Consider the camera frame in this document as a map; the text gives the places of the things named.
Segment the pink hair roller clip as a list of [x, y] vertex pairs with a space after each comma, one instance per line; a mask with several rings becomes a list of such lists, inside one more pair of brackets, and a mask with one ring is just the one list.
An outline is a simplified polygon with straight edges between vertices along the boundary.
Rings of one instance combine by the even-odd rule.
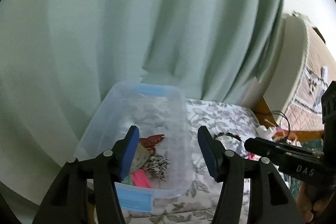
[[151, 189], [151, 183], [143, 169], [138, 169], [131, 174], [131, 180], [134, 186]]

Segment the red brown hair clip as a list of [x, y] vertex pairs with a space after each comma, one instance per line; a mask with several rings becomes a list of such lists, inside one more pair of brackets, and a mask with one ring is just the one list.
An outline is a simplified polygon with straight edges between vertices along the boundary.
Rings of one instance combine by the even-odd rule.
[[140, 138], [139, 143], [152, 154], [155, 154], [156, 145], [159, 144], [165, 138], [164, 134], [151, 135], [147, 138]]

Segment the leopard print scrunchie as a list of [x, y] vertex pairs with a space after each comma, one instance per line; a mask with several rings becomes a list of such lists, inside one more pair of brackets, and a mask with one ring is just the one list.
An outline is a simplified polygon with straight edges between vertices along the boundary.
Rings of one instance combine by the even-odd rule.
[[154, 155], [149, 157], [147, 162], [142, 166], [142, 169], [151, 173], [151, 175], [161, 181], [167, 179], [167, 172], [169, 167], [169, 161], [161, 156]]

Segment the clear plastic storage box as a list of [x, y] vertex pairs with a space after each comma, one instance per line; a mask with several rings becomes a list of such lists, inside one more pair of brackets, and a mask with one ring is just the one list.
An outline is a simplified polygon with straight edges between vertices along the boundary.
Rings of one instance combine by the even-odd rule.
[[115, 84], [86, 128], [74, 156], [92, 159], [134, 134], [122, 157], [120, 206], [150, 213], [153, 201], [168, 200], [191, 186], [190, 137], [183, 92], [173, 86]]

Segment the black lace headband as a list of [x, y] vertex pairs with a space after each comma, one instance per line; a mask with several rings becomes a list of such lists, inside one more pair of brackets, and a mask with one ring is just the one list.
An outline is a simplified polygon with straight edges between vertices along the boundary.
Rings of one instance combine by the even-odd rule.
[[218, 138], [223, 137], [223, 136], [227, 136], [227, 137], [236, 139], [239, 142], [243, 142], [244, 143], [244, 141], [240, 138], [239, 135], [235, 135], [235, 134], [232, 134], [230, 132], [220, 132], [218, 134], [215, 134], [214, 135], [214, 139], [218, 139]]

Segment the white USB charger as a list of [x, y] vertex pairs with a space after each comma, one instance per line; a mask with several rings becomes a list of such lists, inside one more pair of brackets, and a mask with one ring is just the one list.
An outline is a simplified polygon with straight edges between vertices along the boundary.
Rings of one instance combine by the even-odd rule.
[[275, 127], [266, 128], [264, 125], [259, 125], [255, 128], [257, 135], [265, 140], [272, 141], [272, 137], [276, 134]]

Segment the quilted beige bed cover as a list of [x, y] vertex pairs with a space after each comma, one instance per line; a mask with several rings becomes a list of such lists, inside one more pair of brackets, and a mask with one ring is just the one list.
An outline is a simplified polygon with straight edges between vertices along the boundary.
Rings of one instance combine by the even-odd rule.
[[286, 23], [289, 38], [298, 35], [303, 42], [303, 64], [285, 115], [292, 131], [320, 131], [323, 130], [321, 98], [335, 80], [335, 59], [306, 16], [294, 12]]

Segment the green curtain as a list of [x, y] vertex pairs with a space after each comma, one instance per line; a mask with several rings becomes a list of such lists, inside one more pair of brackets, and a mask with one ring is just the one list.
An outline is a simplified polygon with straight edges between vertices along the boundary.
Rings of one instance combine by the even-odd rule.
[[40, 203], [109, 89], [239, 104], [269, 71], [283, 0], [1, 0], [1, 182]]

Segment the orange wooden bed frame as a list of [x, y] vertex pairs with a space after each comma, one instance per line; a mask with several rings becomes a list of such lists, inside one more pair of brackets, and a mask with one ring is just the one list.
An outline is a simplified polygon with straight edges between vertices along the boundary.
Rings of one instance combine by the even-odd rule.
[[[287, 116], [280, 110], [270, 110], [264, 98], [252, 108], [252, 112], [255, 114], [261, 125], [264, 125], [266, 128], [276, 128], [276, 134], [272, 137], [273, 139], [280, 138], [289, 139], [290, 141], [308, 142], [323, 139], [324, 137], [324, 130], [293, 130]], [[276, 121], [276, 118], [284, 119], [286, 121], [286, 127], [282, 127], [281, 124]]]

